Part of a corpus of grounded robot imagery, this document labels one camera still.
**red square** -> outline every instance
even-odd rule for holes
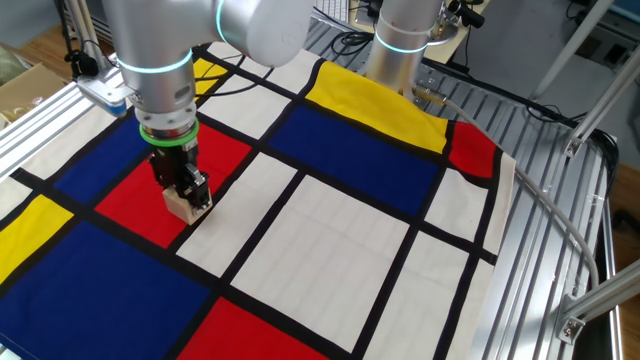
[[[320,360],[326,358],[255,315],[220,298],[178,359]]]
[[[202,124],[198,146],[198,168],[209,174],[212,194],[250,150],[249,145]],[[138,165],[109,193],[96,211],[163,248],[169,246],[186,226],[167,210],[162,188],[155,183],[153,169],[147,161]]]
[[[457,122],[449,161],[458,169],[474,176],[491,178],[496,145],[475,126]]]

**blue light ring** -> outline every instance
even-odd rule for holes
[[[382,40],[382,39],[380,38],[380,35],[378,35],[378,32],[377,32],[377,31],[376,31],[376,38],[377,38],[377,39],[378,39],[378,41],[380,41],[380,43],[381,43],[382,45],[384,45],[386,48],[388,48],[388,49],[390,49],[390,50],[393,50],[393,51],[395,51],[395,52],[403,53],[403,54],[413,54],[413,53],[417,53],[417,52],[419,52],[419,51],[424,51],[424,49],[426,49],[426,48],[427,48],[427,45],[429,45],[429,44],[427,43],[427,44],[424,44],[424,46],[423,46],[423,47],[421,47],[421,48],[419,48],[419,49],[415,49],[415,50],[405,50],[405,49],[397,48],[397,47],[395,47],[395,46],[391,46],[391,45],[387,44],[386,42],[384,42],[384,40]]]
[[[123,62],[122,60],[120,60],[119,58],[118,58],[118,64],[120,64],[120,66],[122,66],[123,68],[129,71],[137,72],[139,74],[162,74],[162,73],[166,73],[166,72],[173,71],[175,69],[180,68],[184,64],[188,63],[192,57],[193,57],[193,53],[191,52],[191,49],[189,49],[189,53],[187,53],[187,56],[185,56],[184,59],[178,61],[175,64],[162,66],[158,68],[142,68],[138,66],[129,65]]]
[[[222,39],[222,41],[226,42],[227,44],[229,43],[227,41],[227,39],[224,38],[224,34],[222,33],[222,4],[224,4],[224,0],[219,0],[220,2],[218,3],[218,11],[216,12],[216,27],[218,28],[218,34],[220,34],[220,38]]]

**blue square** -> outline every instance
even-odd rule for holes
[[[86,204],[93,199],[149,144],[140,136],[135,116],[125,121],[107,139],[80,159],[55,184],[65,194]]]
[[[411,215],[418,213],[438,171],[433,163],[306,106],[292,111],[269,145]]]
[[[161,359],[209,293],[82,222],[0,299],[0,342],[41,360]]]

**yellow square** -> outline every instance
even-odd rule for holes
[[[307,99],[406,143],[442,154],[448,121],[363,76],[326,61]]]
[[[203,59],[198,59],[193,64],[193,75],[196,80],[202,77],[211,77],[223,75],[227,71],[218,65],[212,64]],[[196,94],[204,94],[209,90],[218,80],[196,81]]]
[[[0,232],[0,283],[49,240],[73,214],[39,195]]]

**fabric mat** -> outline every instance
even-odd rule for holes
[[[0,343],[24,359],[465,359],[515,161],[302,51],[194,51],[214,207],[170,214],[98,109],[0,183]],[[229,96],[210,96],[259,82]]]

